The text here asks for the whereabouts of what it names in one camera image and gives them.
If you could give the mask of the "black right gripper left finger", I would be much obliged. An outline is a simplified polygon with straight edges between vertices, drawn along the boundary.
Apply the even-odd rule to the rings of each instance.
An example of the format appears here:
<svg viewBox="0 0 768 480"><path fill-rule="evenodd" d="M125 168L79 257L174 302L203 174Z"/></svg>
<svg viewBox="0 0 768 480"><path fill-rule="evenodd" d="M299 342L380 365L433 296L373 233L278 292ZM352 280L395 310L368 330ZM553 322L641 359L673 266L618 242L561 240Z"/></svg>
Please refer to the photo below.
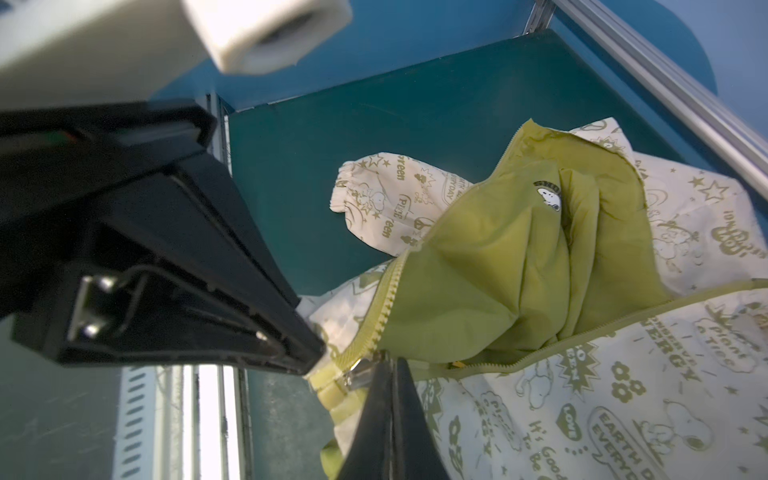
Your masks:
<svg viewBox="0 0 768 480"><path fill-rule="evenodd" d="M386 356L370 368L368 393L338 479L389 479L393 433L393 371Z"/></svg>

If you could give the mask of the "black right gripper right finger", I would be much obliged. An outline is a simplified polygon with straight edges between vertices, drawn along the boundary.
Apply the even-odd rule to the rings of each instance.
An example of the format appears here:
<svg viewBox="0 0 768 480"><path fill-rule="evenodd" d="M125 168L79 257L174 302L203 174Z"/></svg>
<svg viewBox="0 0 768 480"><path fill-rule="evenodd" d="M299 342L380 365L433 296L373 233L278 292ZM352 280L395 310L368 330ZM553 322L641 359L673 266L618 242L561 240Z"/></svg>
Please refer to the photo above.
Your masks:
<svg viewBox="0 0 768 480"><path fill-rule="evenodd" d="M448 479L411 375L399 358L393 373L393 479Z"/></svg>

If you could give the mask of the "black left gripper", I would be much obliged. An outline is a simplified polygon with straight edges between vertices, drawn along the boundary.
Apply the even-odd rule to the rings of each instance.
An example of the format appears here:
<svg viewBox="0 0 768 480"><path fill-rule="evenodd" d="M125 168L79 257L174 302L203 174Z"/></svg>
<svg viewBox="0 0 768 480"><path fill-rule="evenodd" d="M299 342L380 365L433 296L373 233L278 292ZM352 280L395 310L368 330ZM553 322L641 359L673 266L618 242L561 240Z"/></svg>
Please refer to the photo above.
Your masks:
<svg viewBox="0 0 768 480"><path fill-rule="evenodd" d="M2 112L15 343L65 366L317 364L324 344L227 168L196 155L216 127L193 101Z"/></svg>

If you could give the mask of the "white green printed jacket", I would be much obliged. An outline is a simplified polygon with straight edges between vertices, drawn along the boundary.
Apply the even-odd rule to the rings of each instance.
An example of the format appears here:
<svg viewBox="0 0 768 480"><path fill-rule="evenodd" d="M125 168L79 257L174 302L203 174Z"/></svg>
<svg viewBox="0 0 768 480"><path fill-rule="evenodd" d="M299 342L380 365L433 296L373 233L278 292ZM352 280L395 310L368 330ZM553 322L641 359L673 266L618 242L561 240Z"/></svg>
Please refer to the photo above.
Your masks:
<svg viewBox="0 0 768 480"><path fill-rule="evenodd" d="M379 356L408 362L450 479L763 479L767 242L735 179L612 119L523 124L479 183L405 155L330 199L388 260L300 313L337 476Z"/></svg>

